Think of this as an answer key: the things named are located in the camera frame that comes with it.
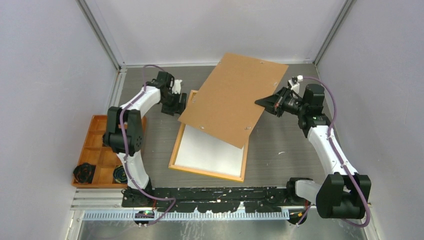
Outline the brown backing board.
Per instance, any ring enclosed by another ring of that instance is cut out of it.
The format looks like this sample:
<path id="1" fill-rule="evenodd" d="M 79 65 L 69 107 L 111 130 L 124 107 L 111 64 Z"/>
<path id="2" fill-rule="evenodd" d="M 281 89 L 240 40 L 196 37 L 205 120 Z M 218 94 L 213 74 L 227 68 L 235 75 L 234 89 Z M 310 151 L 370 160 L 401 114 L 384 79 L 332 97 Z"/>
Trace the brown backing board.
<path id="1" fill-rule="evenodd" d="M 241 149 L 288 65 L 225 53 L 179 117 L 185 125 Z"/>

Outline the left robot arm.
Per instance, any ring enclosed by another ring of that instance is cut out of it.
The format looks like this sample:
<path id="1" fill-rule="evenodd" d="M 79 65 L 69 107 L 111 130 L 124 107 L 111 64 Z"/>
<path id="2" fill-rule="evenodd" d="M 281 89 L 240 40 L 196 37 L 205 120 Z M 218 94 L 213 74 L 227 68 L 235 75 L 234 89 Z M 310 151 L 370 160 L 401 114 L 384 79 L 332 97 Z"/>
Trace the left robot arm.
<path id="1" fill-rule="evenodd" d="M 157 104 L 166 115 L 182 114 L 187 94 L 181 91 L 181 84 L 182 81 L 172 74 L 159 71 L 157 77 L 145 82 L 131 100 L 121 106 L 111 106 L 107 111 L 103 143 L 120 159 L 127 178 L 126 192 L 141 207 L 148 207 L 157 200 L 142 160 L 142 118 Z"/>

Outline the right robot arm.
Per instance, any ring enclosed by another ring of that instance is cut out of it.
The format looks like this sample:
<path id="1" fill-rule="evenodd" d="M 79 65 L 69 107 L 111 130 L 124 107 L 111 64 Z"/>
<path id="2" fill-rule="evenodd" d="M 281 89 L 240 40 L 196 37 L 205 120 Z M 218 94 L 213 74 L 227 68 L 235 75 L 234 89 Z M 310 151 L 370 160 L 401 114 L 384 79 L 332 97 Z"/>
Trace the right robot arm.
<path id="1" fill-rule="evenodd" d="M 366 227 L 371 219 L 368 199 L 371 180 L 359 174 L 344 155 L 334 134 L 334 125 L 323 113 L 325 87 L 308 84 L 303 97 L 294 88 L 283 87 L 278 92 L 257 99 L 255 104 L 266 112 L 281 117 L 283 113 L 297 116 L 298 126 L 313 146 L 323 166 L 326 178 L 317 184 L 308 178 L 291 178 L 285 198 L 291 205 L 307 200 L 316 206 L 323 219 L 364 220 Z"/>

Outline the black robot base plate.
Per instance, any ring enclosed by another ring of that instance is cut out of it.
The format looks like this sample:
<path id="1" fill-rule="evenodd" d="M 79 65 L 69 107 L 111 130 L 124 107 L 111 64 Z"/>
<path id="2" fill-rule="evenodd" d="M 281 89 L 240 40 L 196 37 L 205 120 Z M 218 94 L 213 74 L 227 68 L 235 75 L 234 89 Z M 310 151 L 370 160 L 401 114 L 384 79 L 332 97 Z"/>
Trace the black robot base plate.
<path id="1" fill-rule="evenodd" d="M 244 207 L 247 213 L 276 213 L 282 207 L 304 209 L 305 199 L 289 193 L 285 187 L 157 187 L 151 199 L 140 191 L 122 189 L 122 207 L 142 208 L 171 213 L 234 213 Z"/>

